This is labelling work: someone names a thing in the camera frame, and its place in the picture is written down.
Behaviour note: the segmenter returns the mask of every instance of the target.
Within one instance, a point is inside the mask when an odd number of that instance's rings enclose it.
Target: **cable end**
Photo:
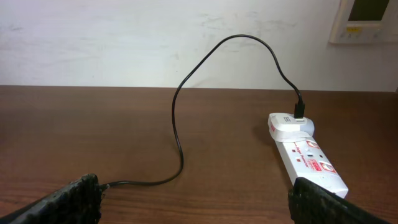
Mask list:
[[[304,103],[296,103],[294,105],[294,118],[303,118],[304,117]]]

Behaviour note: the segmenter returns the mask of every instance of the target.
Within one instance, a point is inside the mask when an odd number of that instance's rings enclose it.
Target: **thermostat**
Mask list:
[[[398,42],[398,0],[341,0],[329,41]]]

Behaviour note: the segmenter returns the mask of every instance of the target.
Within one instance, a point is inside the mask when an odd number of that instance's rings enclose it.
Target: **extension socket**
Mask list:
[[[345,198],[348,193],[347,186],[312,138],[313,128],[307,129],[309,126],[313,127],[311,120],[308,118],[296,120],[291,114],[274,113],[269,115],[268,125],[292,184],[297,177],[304,177]]]

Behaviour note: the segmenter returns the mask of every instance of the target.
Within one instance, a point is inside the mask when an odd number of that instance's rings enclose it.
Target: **wooden table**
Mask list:
[[[160,180],[178,169],[170,88],[0,86],[0,215],[83,174]],[[303,91],[347,200],[398,223],[398,95]],[[106,191],[100,223],[292,223],[292,187],[268,133],[293,91],[183,89],[185,168],[156,187]]]

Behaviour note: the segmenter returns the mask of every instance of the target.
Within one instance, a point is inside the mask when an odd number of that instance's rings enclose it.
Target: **curved black wire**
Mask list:
[[[180,168],[179,168],[179,170],[177,171],[177,173],[174,174],[173,176],[167,178],[167,179],[164,179],[164,180],[161,180],[161,181],[155,181],[155,182],[141,182],[141,181],[130,181],[130,180],[122,180],[122,181],[110,182],[110,183],[108,183],[108,184],[103,184],[103,185],[101,185],[101,188],[102,188],[102,189],[107,189],[107,188],[109,188],[109,187],[113,187],[113,186],[116,186],[116,185],[123,185],[123,184],[141,185],[141,186],[160,185],[160,184],[167,183],[167,182],[169,182],[169,181],[171,181],[171,180],[174,180],[174,178],[176,178],[178,175],[181,174],[182,169],[183,169],[183,167],[184,167],[184,156],[183,156],[183,152],[182,152],[182,147],[181,147],[181,144],[180,144],[180,140],[178,139],[177,128],[176,128],[176,126],[175,126],[175,112],[174,112],[174,111],[175,111],[175,101],[176,101],[176,99],[177,99],[178,93],[180,92],[180,90],[181,90],[182,86],[185,84],[185,82],[195,73],[196,70],[198,70],[198,68],[200,67],[200,65],[202,65],[203,62],[205,62],[206,59],[207,59],[208,57],[210,57],[210,55],[211,55],[221,44],[223,44],[223,43],[226,42],[227,40],[230,40],[230,39],[233,39],[233,38],[237,38],[237,37],[250,38],[250,39],[256,40],[256,41],[260,42],[262,45],[266,46],[266,47],[268,48],[269,52],[271,53],[272,57],[273,57],[274,60],[275,60],[276,67],[278,68],[278,71],[279,71],[280,75],[281,75],[282,78],[295,90],[295,92],[296,92],[296,94],[297,94],[297,96],[298,96],[298,104],[302,104],[302,103],[303,103],[303,99],[302,99],[302,96],[301,96],[301,93],[300,93],[299,89],[297,89],[297,87],[296,87],[291,81],[289,81],[289,80],[286,78],[286,76],[283,74],[282,70],[280,69],[279,62],[278,62],[278,60],[276,59],[276,56],[275,56],[274,51],[271,49],[271,47],[270,47],[267,43],[265,43],[265,42],[262,41],[261,39],[258,39],[257,37],[253,37],[253,36],[251,36],[251,35],[246,35],[246,34],[237,34],[237,35],[232,35],[232,36],[230,36],[230,37],[227,37],[227,38],[223,39],[220,43],[218,43],[218,44],[216,45],[216,47],[214,47],[214,48],[206,55],[206,57],[204,57],[204,58],[199,62],[199,64],[187,75],[187,77],[185,77],[184,80],[182,80],[181,84],[178,86],[177,90],[175,91],[175,94],[174,94],[174,97],[173,97],[173,103],[172,103],[172,123],[173,123],[173,131],[174,131],[175,141],[177,142],[178,151],[179,151],[179,153],[180,153]]]

